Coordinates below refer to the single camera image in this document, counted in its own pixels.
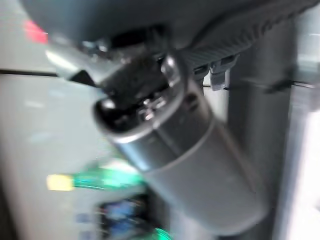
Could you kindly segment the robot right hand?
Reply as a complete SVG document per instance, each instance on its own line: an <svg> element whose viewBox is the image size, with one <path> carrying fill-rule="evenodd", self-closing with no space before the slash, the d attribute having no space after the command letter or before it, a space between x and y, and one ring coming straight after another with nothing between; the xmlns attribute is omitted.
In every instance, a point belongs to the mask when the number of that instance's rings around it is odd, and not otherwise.
<svg viewBox="0 0 320 240"><path fill-rule="evenodd" d="M107 139L165 201L220 236L269 211L265 186L214 116L195 69L227 70L274 26L316 0L23 0L60 76L100 89Z"/></svg>

